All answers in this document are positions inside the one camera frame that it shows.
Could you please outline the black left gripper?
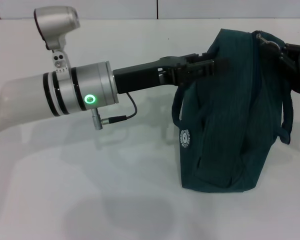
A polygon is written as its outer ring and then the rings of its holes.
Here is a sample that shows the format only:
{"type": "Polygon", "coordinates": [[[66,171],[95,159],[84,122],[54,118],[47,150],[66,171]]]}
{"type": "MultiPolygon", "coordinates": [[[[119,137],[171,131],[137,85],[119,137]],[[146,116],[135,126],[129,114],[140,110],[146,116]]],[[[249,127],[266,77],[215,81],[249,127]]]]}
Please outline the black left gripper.
{"type": "Polygon", "coordinates": [[[166,56],[159,60],[115,69],[113,76],[118,94],[148,88],[180,86],[196,80],[223,74],[230,67],[228,58],[217,58],[216,52],[166,56]]]}

